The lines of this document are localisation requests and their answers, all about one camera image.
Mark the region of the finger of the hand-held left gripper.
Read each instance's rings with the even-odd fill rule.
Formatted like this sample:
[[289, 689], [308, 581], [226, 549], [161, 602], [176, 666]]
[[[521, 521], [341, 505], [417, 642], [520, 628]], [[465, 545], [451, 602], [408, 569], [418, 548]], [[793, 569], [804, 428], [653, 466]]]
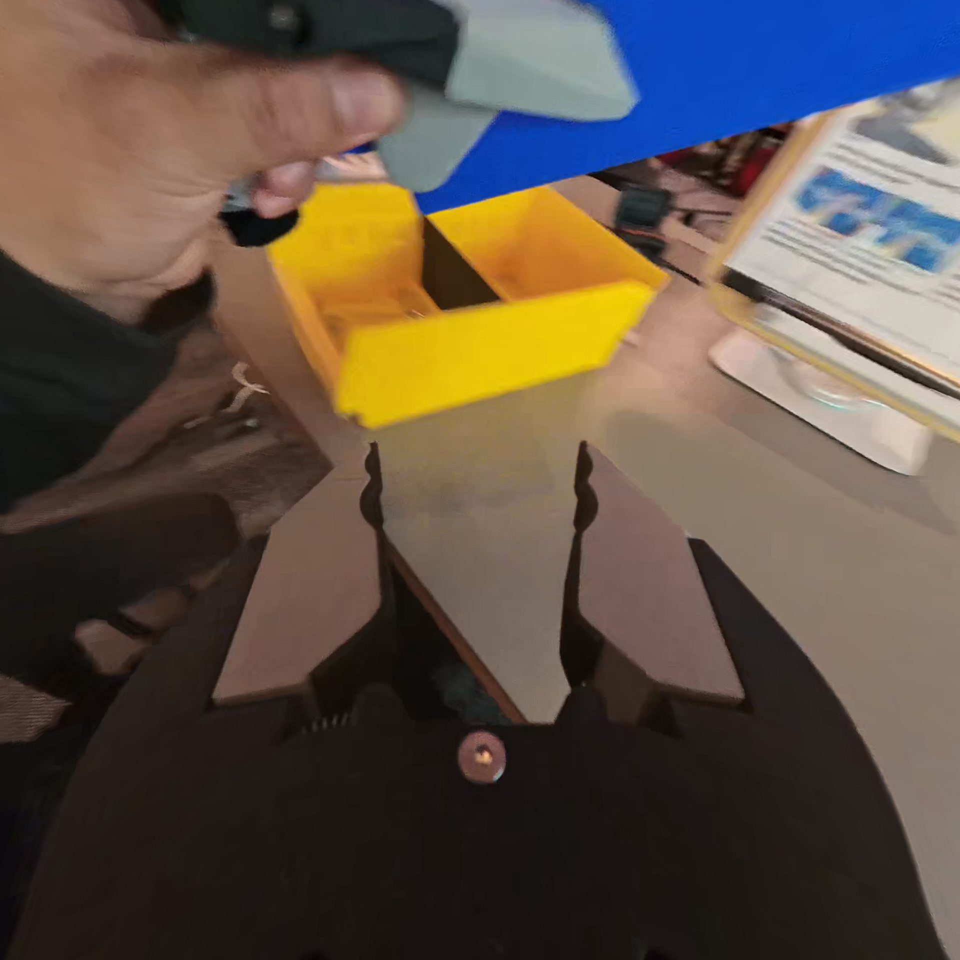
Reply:
[[496, 112], [618, 121], [640, 93], [607, 18], [568, 1], [450, 1], [448, 98]]

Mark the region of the person's leg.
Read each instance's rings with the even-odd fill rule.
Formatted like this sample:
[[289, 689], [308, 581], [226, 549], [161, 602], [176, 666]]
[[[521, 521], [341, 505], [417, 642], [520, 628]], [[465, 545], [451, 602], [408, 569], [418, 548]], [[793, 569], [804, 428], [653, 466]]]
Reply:
[[106, 677], [75, 638], [155, 591], [216, 567], [241, 541], [229, 503], [167, 495], [1, 537], [1, 672], [75, 703]]

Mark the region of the yellow plastic bin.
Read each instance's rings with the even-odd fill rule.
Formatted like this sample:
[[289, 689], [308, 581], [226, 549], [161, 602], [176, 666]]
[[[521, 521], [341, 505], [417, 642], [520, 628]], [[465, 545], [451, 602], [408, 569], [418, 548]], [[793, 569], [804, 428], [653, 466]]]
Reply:
[[605, 367], [666, 273], [549, 186], [432, 214], [319, 186], [267, 248], [334, 411], [408, 422]]

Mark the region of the instruction sheet on stand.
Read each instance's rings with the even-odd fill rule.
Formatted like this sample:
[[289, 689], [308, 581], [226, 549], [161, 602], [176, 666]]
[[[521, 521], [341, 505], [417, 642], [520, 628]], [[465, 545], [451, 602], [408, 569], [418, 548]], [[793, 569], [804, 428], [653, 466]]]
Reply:
[[722, 278], [732, 236], [745, 219], [743, 211], [762, 191], [790, 138], [823, 114], [800, 122], [789, 135], [709, 262], [705, 281], [710, 303], [736, 325], [714, 344], [709, 360], [719, 372], [866, 460], [894, 474], [913, 476], [926, 462], [934, 436], [958, 443], [959, 372], [958, 393], [943, 392], [889, 358], [824, 332], [810, 319], [750, 299]]

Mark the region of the printed instruction sheet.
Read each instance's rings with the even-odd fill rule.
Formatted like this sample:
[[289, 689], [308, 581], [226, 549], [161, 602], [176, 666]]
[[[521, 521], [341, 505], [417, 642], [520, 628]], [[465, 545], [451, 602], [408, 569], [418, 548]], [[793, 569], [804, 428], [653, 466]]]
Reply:
[[743, 214], [727, 287], [958, 394], [957, 77], [811, 121]]

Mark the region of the blue plastic bin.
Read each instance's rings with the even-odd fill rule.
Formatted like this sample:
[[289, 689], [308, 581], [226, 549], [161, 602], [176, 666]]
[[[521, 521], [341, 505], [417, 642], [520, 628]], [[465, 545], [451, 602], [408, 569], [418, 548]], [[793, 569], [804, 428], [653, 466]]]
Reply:
[[611, 25], [639, 93], [617, 121], [496, 111], [450, 179], [460, 207], [800, 119], [958, 73], [958, 2], [579, 2]]

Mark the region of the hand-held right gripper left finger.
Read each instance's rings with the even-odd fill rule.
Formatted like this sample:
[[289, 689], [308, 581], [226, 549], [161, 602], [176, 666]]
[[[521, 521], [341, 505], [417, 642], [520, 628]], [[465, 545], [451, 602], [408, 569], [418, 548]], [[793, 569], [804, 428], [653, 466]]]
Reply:
[[212, 699], [350, 706], [394, 663], [378, 445], [335, 467], [270, 529]]

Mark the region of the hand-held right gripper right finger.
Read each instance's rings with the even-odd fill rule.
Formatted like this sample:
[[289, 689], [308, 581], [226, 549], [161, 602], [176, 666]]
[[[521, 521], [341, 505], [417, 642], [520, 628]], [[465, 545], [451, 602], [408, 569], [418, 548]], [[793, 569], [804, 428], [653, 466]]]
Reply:
[[741, 707], [684, 529], [587, 441], [574, 494], [559, 640], [570, 687], [592, 689], [609, 710], [656, 710], [667, 697]]

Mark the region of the person's left forearm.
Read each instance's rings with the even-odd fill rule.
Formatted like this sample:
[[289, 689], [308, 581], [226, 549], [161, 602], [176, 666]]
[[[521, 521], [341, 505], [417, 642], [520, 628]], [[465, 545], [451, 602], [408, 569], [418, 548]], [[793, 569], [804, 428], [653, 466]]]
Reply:
[[2, 254], [2, 513], [97, 455], [169, 376], [214, 293], [207, 270], [130, 324]]

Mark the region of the white paper scrap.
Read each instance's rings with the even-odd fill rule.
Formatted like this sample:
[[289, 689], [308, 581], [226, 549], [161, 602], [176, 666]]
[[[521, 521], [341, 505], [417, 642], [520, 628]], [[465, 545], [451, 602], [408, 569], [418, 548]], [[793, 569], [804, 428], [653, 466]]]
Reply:
[[249, 378], [249, 371], [250, 365], [247, 362], [237, 362], [232, 367], [231, 377], [234, 381], [234, 389], [219, 411], [222, 415], [241, 413], [252, 399], [270, 396], [270, 390], [267, 387]]

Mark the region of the person's left hand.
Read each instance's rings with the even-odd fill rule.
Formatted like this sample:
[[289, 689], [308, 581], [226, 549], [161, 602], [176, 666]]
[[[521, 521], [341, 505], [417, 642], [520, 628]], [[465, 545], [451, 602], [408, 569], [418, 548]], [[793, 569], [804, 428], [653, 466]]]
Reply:
[[2, 2], [2, 251], [122, 323], [195, 282], [231, 184], [266, 219], [390, 133], [402, 86], [168, 39], [146, 2]]

